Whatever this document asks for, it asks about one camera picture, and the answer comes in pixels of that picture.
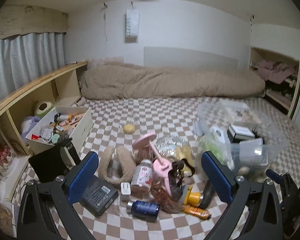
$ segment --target glass jar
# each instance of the glass jar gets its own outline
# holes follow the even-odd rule
[[[14,151],[5,141],[0,131],[0,171],[5,172],[11,165]]]
[[[145,159],[136,167],[131,181],[131,192],[145,194],[149,192],[152,180],[152,161]]]

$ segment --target white charger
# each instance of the white charger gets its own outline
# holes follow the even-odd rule
[[[131,189],[130,189],[130,183],[129,182],[122,182],[121,183],[121,197],[120,199],[122,201],[127,201],[130,199],[131,195]]]

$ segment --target fuzzy slipper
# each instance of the fuzzy slipper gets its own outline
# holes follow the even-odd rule
[[[124,146],[119,146],[117,149],[119,164],[123,173],[122,177],[120,179],[111,179],[108,177],[108,166],[113,153],[114,147],[112,146],[107,147],[104,152],[99,152],[100,162],[98,167],[98,177],[113,185],[120,185],[122,182],[131,182],[136,164],[133,161],[131,152]]]

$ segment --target white wall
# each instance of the white wall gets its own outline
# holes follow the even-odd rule
[[[300,30],[270,24],[254,24],[252,47],[269,49],[300,60]]]
[[[140,12],[137,43],[125,42],[125,13],[131,0],[107,2],[104,35],[103,4],[70,13],[65,37],[66,62],[124,56],[143,65],[144,46],[193,49],[249,61],[250,25],[215,8],[183,0],[134,1]]]

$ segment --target checkered bedsheet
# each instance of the checkered bedsheet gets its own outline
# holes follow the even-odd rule
[[[83,107],[90,107],[93,128],[80,152],[83,159],[90,151],[103,151],[108,146],[125,146],[132,150],[132,143],[142,134],[156,132],[162,136],[171,134],[187,139],[196,154],[198,151],[196,136],[193,132],[193,121],[197,119],[197,106],[202,102],[216,102],[219,98],[148,98],[148,99],[122,99],[111,101],[88,100]],[[289,147],[282,151],[272,168],[278,173],[290,172],[296,183],[300,184],[300,132],[293,123],[272,105],[261,98],[241,100],[247,103],[251,109],[265,113],[274,124],[281,129],[286,136]],[[214,116],[209,117],[217,122]],[[133,120],[137,129],[133,135],[123,133],[122,126]],[[112,162],[111,175],[120,177],[118,162]],[[13,203],[21,203],[23,192],[21,187],[30,179],[38,180],[30,165],[22,175]],[[202,183],[197,175],[194,175],[189,183],[194,183],[193,191],[202,191]],[[202,221],[191,215],[159,213],[159,219],[155,223],[145,222],[132,218],[126,212],[126,202],[121,202],[118,197],[101,217],[95,217],[79,203],[74,204],[78,215],[85,223],[89,231],[96,239],[127,239],[127,240],[173,240],[173,239],[197,239],[202,240],[214,227],[227,205],[215,196],[209,206],[212,214],[210,220]],[[53,219],[64,239],[70,239],[54,207],[51,207]],[[247,207],[238,222],[231,238],[239,236],[240,231],[248,215]]]

